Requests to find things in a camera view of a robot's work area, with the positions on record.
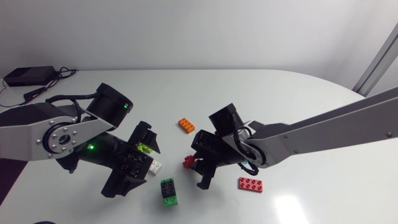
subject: white wall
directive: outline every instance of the white wall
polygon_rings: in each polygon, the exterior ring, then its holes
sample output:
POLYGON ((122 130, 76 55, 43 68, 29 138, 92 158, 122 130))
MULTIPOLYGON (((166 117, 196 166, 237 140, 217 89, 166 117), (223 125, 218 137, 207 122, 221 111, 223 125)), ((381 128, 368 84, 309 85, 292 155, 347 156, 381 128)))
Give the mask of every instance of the white wall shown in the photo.
POLYGON ((2 0, 0 74, 272 68, 352 88, 397 12, 396 0, 2 0))

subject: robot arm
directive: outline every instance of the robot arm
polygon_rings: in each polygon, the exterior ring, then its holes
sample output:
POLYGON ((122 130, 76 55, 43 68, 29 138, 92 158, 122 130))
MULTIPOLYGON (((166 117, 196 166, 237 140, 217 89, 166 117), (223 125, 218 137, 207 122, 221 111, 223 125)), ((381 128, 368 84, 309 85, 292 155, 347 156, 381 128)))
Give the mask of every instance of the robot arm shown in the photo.
POLYGON ((20 106, 0 113, 0 158, 21 161, 56 159, 70 173, 84 160, 113 171, 104 186, 106 197, 125 196, 146 182, 153 158, 137 150, 144 144, 160 153, 156 134, 141 121, 128 142, 107 133, 116 129, 133 104, 102 83, 92 95, 55 96, 46 103, 20 106), (93 99, 86 110, 76 100, 93 99), (74 105, 51 103, 71 100, 74 105))
POLYGON ((398 88, 295 124, 243 123, 233 104, 210 116, 216 133, 201 130, 192 142, 197 153, 184 166, 203 176, 208 189, 219 166, 248 161, 251 175, 289 156, 395 138, 398 135, 398 88))

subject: lego brick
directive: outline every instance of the lego brick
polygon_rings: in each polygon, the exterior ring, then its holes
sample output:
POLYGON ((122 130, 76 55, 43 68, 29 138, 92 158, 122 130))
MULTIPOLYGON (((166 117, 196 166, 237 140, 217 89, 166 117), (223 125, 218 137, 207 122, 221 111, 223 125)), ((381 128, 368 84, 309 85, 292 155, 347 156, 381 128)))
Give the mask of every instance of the lego brick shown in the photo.
POLYGON ((162 168, 162 164, 157 162, 156 160, 153 160, 152 164, 149 167, 149 172, 151 172, 154 175, 157 175, 160 171, 160 168, 162 168))
POLYGON ((145 153, 148 153, 148 154, 150 154, 153 151, 150 147, 146 146, 143 143, 140 143, 137 146, 137 149, 140 150, 141 152, 145 152, 145 153))
POLYGON ((189 122, 189 120, 182 118, 180 121, 178 121, 178 125, 187 133, 191 133, 192 131, 195 130, 195 126, 189 122))
POLYGON ((160 182, 160 189, 163 198, 175 196, 175 187, 173 178, 165 179, 160 182))
POLYGON ((238 180, 238 187, 242 190, 262 192, 262 181, 240 177, 238 180))
POLYGON ((189 169, 189 167, 195 162, 195 158, 193 156, 187 156, 185 158, 185 161, 182 163, 182 165, 189 169))
POLYGON ((164 204, 165 207, 170 207, 170 206, 178 205, 177 196, 172 196, 172 197, 164 198, 164 199, 163 199, 163 204, 164 204))

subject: red lego brick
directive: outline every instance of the red lego brick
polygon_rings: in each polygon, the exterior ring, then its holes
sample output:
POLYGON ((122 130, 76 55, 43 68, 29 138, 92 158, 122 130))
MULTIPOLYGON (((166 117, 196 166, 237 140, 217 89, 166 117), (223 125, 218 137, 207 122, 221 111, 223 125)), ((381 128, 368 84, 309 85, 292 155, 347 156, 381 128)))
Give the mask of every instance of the red lego brick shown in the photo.
POLYGON ((239 189, 262 192, 262 181, 240 177, 238 180, 239 189))
POLYGON ((182 163, 182 165, 189 169, 189 167, 195 162, 195 158, 193 156, 187 156, 185 158, 185 161, 182 163))

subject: cable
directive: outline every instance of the cable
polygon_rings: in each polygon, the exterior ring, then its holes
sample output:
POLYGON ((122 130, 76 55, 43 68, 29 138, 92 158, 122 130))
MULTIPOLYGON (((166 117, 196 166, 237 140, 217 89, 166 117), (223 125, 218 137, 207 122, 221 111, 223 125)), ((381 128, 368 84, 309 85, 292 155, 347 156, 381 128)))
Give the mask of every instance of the cable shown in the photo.
POLYGON ((88 100, 99 96, 99 93, 93 93, 90 95, 57 95, 45 100, 46 103, 53 103, 58 100, 88 100))
POLYGON ((2 93, 3 90, 5 90, 5 89, 7 88, 7 87, 4 85, 4 79, 2 80, 2 86, 3 86, 3 89, 1 89, 0 94, 2 93))
POLYGON ((63 79, 69 78, 69 77, 71 77, 72 75, 76 74, 77 71, 78 71, 77 69, 69 69, 69 68, 67 68, 67 67, 62 67, 59 71, 57 71, 56 76, 53 78, 53 80, 51 80, 51 81, 45 86, 45 88, 44 88, 41 92, 39 92, 38 94, 32 96, 32 97, 29 98, 28 100, 25 100, 25 102, 18 103, 18 104, 16 104, 16 105, 11 105, 11 106, 0 105, 0 106, 5 107, 5 108, 12 108, 12 107, 14 107, 14 106, 22 106, 22 105, 28 104, 28 103, 31 102, 32 100, 34 100, 34 99, 36 99, 37 97, 39 97, 41 94, 45 93, 49 88, 54 87, 54 86, 59 82, 59 80, 63 80, 63 79), (70 74, 69 74, 69 75, 66 75, 66 76, 63 76, 62 74, 65 73, 65 72, 70 72, 70 74))
POLYGON ((81 121, 81 109, 80 109, 80 105, 76 100, 70 100, 72 101, 72 103, 76 106, 76 112, 77 112, 77 120, 76 123, 80 123, 81 121))
POLYGON ((247 131, 249 132, 249 135, 252 136, 250 128, 248 128, 248 127, 240 127, 240 128, 238 128, 238 131, 239 131, 240 129, 245 129, 245 130, 247 130, 247 131))
MULTIPOLYGON (((250 154, 250 153, 246 152, 246 151, 242 148, 242 146, 241 146, 241 142, 240 142, 240 140, 238 139, 238 129, 236 128, 236 123, 235 123, 234 114, 232 114, 232 122, 233 122, 233 126, 234 126, 234 134, 233 134, 233 135, 234 135, 234 142, 235 142, 236 147, 237 147, 237 148, 239 149, 239 151, 240 151, 242 154, 244 154, 245 156, 247 156, 247 157, 249 157, 249 158, 251 158, 251 159, 256 159, 256 157, 255 157, 254 154, 250 154)), ((240 168, 241 168, 242 170, 244 170, 245 172, 247 172, 247 173, 250 174, 250 175, 257 175, 257 174, 259 173, 259 168, 258 168, 256 165, 254 165, 253 163, 249 162, 249 161, 248 161, 248 164, 250 165, 250 167, 252 168, 252 170, 251 170, 251 169, 248 169, 247 167, 245 167, 242 163, 238 163, 238 166, 240 166, 240 168)))

